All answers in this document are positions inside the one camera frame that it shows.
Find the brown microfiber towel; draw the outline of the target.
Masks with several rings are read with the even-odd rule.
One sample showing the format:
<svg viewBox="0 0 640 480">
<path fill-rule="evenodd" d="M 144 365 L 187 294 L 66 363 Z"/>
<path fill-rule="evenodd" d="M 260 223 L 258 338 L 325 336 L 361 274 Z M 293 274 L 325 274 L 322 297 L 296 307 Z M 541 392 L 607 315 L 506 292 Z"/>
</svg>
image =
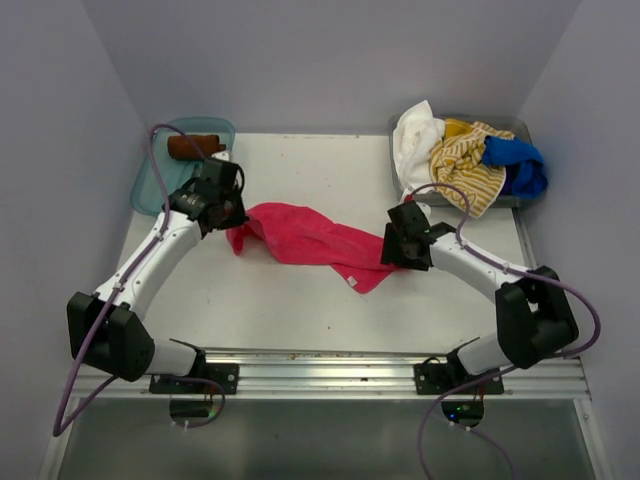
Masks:
<svg viewBox="0 0 640 480">
<path fill-rule="evenodd" d="M 177 161 L 197 161 L 203 157 L 211 157 L 214 153 L 222 152 L 225 149 L 226 145 L 215 134 L 174 135 L 167 139 L 168 154 Z"/>
</svg>

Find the teal translucent plastic bin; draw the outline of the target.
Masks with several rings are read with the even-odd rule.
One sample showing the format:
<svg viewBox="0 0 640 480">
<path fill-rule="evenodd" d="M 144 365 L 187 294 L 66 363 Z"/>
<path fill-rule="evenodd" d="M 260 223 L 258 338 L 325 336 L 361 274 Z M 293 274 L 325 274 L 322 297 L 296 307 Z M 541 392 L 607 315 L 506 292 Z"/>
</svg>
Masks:
<svg viewBox="0 0 640 480">
<path fill-rule="evenodd" d="M 226 119 L 207 116 L 181 117 L 170 120 L 169 124 L 189 135 L 217 135 L 220 143 L 227 149 L 231 150 L 233 147 L 235 127 Z M 198 176 L 202 168 L 201 157 L 194 161 L 175 160 L 170 157 L 167 140 L 171 136 L 182 138 L 172 130 L 160 129 L 152 141 L 154 158 L 168 194 L 172 194 L 190 178 Z M 149 155 L 146 155 L 137 175 L 130 203 L 133 209 L 142 215 L 157 217 L 162 211 L 164 197 Z"/>
</svg>

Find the pink towel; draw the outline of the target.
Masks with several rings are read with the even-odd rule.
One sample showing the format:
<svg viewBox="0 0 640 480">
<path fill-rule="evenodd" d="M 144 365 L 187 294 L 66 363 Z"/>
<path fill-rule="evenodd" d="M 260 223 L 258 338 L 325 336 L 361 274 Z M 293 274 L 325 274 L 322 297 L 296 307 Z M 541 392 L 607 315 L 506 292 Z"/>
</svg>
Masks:
<svg viewBox="0 0 640 480">
<path fill-rule="evenodd" d="M 275 260 L 286 265 L 329 266 L 356 292 L 375 289 L 397 268 L 381 262 L 383 239 L 336 223 L 305 206 L 266 202 L 248 210 L 249 220 L 226 232 L 235 255 L 245 240 L 264 243 Z"/>
</svg>

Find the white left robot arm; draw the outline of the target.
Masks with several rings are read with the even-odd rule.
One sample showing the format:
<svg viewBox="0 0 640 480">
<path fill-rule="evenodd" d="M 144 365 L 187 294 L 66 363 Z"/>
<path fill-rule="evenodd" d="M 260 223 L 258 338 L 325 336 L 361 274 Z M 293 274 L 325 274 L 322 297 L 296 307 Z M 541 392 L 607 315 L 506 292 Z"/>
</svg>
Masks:
<svg viewBox="0 0 640 480">
<path fill-rule="evenodd" d="M 199 176 L 168 198 L 144 241 L 91 294 L 78 292 L 67 304 L 71 354 L 85 364 L 125 381 L 145 375 L 172 375 L 185 392 L 201 390 L 208 379 L 204 354 L 178 340 L 158 340 L 143 321 L 175 267 L 205 236 L 243 225 L 244 171 L 229 151 L 207 158 Z"/>
</svg>

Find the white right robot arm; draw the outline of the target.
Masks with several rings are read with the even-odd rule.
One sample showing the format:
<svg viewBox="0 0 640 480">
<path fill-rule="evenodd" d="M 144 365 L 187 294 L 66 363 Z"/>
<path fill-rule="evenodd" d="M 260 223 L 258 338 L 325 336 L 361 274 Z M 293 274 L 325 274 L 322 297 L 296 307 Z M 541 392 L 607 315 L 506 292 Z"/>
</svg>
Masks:
<svg viewBox="0 0 640 480">
<path fill-rule="evenodd" d="M 445 379 L 468 392 L 481 375 L 501 367 L 528 369 L 578 338 L 579 330 L 556 272 L 548 267 L 514 274 L 484 250 L 472 254 L 467 240 L 444 222 L 430 224 L 411 201 L 388 211 L 381 263 L 404 269 L 447 272 L 480 292 L 495 307 L 496 331 L 447 355 Z"/>
</svg>

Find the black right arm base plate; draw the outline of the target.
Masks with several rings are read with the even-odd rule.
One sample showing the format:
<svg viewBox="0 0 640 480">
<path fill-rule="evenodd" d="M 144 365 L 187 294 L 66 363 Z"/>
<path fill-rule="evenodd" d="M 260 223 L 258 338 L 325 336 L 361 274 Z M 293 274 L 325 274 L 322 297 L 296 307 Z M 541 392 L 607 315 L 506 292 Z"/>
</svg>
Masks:
<svg viewBox="0 0 640 480">
<path fill-rule="evenodd" d="M 454 373 L 447 363 L 424 361 L 414 364 L 413 379 L 416 393 L 422 396 L 441 395 L 463 385 L 466 385 L 466 388 L 459 391 L 460 395 L 480 393 L 501 395 L 505 393 L 505 387 L 500 376 L 491 377 L 480 383 L 480 375 Z"/>
</svg>

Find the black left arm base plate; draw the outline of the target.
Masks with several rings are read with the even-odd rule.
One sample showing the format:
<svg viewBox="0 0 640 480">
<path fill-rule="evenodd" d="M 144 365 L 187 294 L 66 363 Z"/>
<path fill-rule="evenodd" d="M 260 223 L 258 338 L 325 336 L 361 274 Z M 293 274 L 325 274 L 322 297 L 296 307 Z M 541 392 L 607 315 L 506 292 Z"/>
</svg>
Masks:
<svg viewBox="0 0 640 480">
<path fill-rule="evenodd" d="M 207 363 L 200 372 L 190 372 L 186 377 L 154 375 L 149 392 L 165 395 L 208 395 L 218 392 L 212 382 L 228 395 L 235 395 L 240 379 L 240 367 L 236 363 Z"/>
</svg>

